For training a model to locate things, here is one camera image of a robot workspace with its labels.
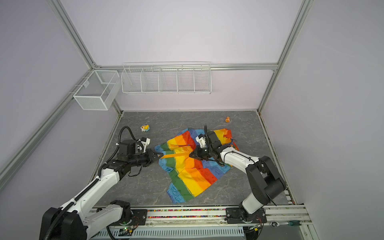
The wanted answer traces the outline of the rainbow striped jacket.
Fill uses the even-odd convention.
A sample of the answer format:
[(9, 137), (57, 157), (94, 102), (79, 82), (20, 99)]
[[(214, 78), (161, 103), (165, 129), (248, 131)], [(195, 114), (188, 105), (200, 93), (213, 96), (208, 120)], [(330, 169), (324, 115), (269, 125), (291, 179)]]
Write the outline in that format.
[(174, 138), (155, 146), (155, 151), (164, 154), (160, 167), (171, 179), (167, 193), (174, 204), (185, 203), (208, 189), (231, 165), (220, 166), (216, 161), (200, 161), (189, 157), (200, 146), (196, 137), (205, 130), (187, 128)]

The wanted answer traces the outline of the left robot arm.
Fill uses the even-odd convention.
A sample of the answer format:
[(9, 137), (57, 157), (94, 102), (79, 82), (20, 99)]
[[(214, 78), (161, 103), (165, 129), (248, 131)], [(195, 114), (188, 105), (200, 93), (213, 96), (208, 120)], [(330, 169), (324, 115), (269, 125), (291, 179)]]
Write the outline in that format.
[(42, 218), (41, 240), (89, 240), (102, 229), (110, 231), (110, 225), (140, 223), (140, 218), (125, 201), (112, 201), (99, 212), (89, 215), (105, 193), (125, 176), (131, 176), (133, 167), (148, 167), (164, 156), (149, 148), (149, 138), (132, 136), (122, 140), (118, 136), (112, 156), (98, 169), (95, 178), (77, 195), (59, 208), (48, 209)]

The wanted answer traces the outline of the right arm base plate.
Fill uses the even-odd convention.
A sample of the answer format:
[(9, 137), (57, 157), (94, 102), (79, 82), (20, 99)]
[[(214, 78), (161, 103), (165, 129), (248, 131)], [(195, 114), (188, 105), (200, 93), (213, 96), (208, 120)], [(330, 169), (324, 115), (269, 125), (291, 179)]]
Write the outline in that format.
[(266, 211), (263, 208), (249, 214), (245, 209), (226, 208), (225, 221), (228, 224), (264, 224), (267, 222)]

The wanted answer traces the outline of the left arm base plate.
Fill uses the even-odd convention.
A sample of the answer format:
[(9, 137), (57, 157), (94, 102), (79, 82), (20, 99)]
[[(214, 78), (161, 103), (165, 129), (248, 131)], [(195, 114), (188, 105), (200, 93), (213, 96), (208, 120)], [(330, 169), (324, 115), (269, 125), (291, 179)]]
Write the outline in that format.
[(147, 220), (147, 209), (131, 209), (129, 217), (122, 217), (110, 226), (144, 226)]

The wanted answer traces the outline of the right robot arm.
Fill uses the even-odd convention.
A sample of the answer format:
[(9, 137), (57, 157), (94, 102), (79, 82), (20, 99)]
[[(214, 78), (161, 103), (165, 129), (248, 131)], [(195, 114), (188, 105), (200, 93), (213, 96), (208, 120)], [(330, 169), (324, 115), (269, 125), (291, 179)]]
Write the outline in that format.
[(267, 156), (253, 157), (244, 154), (231, 144), (223, 144), (213, 131), (204, 128), (204, 134), (196, 137), (198, 146), (189, 157), (199, 161), (213, 161), (223, 167), (231, 165), (247, 175), (251, 193), (238, 207), (228, 208), (225, 220), (229, 224), (260, 223), (267, 220), (264, 206), (287, 189), (287, 184), (273, 160)]

